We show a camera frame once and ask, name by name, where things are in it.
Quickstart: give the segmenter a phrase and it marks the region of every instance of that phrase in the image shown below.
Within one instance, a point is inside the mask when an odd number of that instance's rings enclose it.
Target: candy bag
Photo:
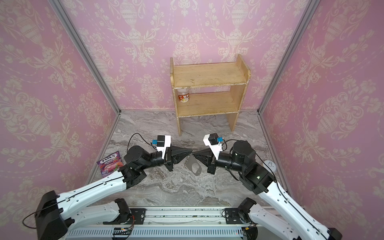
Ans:
[[[119,169],[119,167],[124,166],[120,159],[119,151],[108,155],[106,158],[98,161],[97,164],[100,167],[102,177],[106,177],[113,173],[115,170]]]

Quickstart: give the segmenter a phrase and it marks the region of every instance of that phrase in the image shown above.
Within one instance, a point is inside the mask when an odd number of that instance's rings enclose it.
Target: pink wall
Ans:
[[[382,239],[383,1],[320,2],[265,115],[292,195],[343,239]]]
[[[116,115],[48,1],[2,1],[0,24],[0,238],[35,239],[21,220],[84,184]]]
[[[252,70],[257,109],[308,0],[62,0],[121,109],[173,109],[175,64],[235,61]],[[227,87],[194,92],[227,91]]]

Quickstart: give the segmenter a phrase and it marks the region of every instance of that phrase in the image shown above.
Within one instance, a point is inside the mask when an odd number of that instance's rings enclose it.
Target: gray marble surface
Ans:
[[[239,114],[234,132],[231,132],[225,115],[201,116],[180,119],[182,135],[179,137],[174,112],[124,111],[121,113],[105,156],[119,151],[123,159],[127,144],[135,132],[151,142],[157,135],[171,135],[174,146],[205,149],[203,137],[217,133],[224,139],[247,140],[263,160],[272,160],[256,112],[244,111]],[[227,152],[235,141],[228,142]],[[148,152],[154,150],[135,135],[129,146],[140,145]],[[124,198],[129,206],[212,206],[239,205],[246,197],[261,205],[268,205],[229,172],[217,168],[215,175],[208,174],[207,168],[192,155],[174,165],[173,172],[165,166],[145,170],[147,177],[135,187],[110,195],[95,204],[104,204],[116,198]],[[101,178],[98,171],[93,181]]]

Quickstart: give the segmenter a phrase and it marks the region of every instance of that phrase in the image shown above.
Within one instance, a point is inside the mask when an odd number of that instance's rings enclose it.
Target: jar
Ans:
[[[177,95],[180,102],[185,103],[189,100],[189,88],[182,88],[177,90]]]

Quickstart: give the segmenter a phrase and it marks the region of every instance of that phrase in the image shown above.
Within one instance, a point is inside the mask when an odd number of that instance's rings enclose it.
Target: wire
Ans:
[[[28,216],[26,216],[26,217],[22,220],[22,224],[23,224],[25,227],[27,227],[27,228],[30,228],[30,229],[36,229],[35,227],[30,227],[30,226],[28,226],[27,224],[24,223],[24,221],[25,221],[29,216],[32,216],[32,215],[35,214],[35,213],[41,212],[41,211],[43,211],[43,210],[45,210],[45,209],[47,209],[47,208],[53,207],[53,206],[55,206],[55,205],[57,205],[57,204],[59,204],[59,203],[61,203],[61,202],[64,202],[64,201],[65,201],[65,200],[62,200],[62,201],[60,201],[60,202],[58,202],[58,203],[52,204],[52,205],[50,205],[50,206],[48,206],[48,207],[45,207],[45,208],[43,208],[43,209],[41,209],[41,210],[38,210],[38,211],[35,211],[35,212],[29,214]]]
[[[232,140],[240,141],[240,140],[237,140],[237,139],[229,139],[229,140],[224,141],[223,144],[225,144],[225,149],[223,149],[223,151],[225,151],[225,150],[228,148],[228,146],[227,146],[227,142],[232,141]]]
[[[235,177],[235,175],[231,172],[231,170],[229,170],[229,169],[225,169],[225,170],[227,170],[231,175],[232,175],[232,177],[236,180],[236,181],[240,181],[240,179],[237,179],[236,177]]]
[[[257,155],[257,157],[261,160],[261,161],[263,161],[261,158],[260,158],[260,156],[257,154],[257,152],[256,152],[256,155]],[[324,235],[323,235],[323,233],[321,233],[320,232],[320,230],[319,229],[317,229],[306,217],[304,217],[304,215],[288,200],[288,198],[286,198],[285,196],[284,196],[284,194],[282,193],[282,191],[280,190],[280,187],[279,187],[279,184],[277,183],[277,178],[276,178],[276,175],[275,175],[275,173],[271,170],[271,168],[267,165],[267,164],[264,164],[270,171],[271,171],[271,173],[273,174],[273,178],[274,178],[274,182],[276,183],[276,185],[277,185],[277,189],[279,190],[279,192],[280,192],[280,194],[285,198],[285,202],[287,202],[287,203],[289,203],[314,229],[316,229],[316,231],[317,232],[319,232],[326,240],[328,240]]]
[[[128,145],[127,145],[127,153],[128,153],[128,149],[129,149],[129,143],[131,142],[132,137],[135,136],[136,134],[139,134],[139,136],[141,137],[141,139],[143,139],[143,141],[144,141],[146,144],[148,144],[148,145],[150,145],[151,147],[153,147],[154,149],[156,149],[155,146],[152,145],[152,143],[149,144],[149,143],[142,137],[142,135],[141,135],[140,133],[136,132],[136,133],[134,133],[134,134],[131,136],[131,138],[130,138],[129,141],[128,141]]]

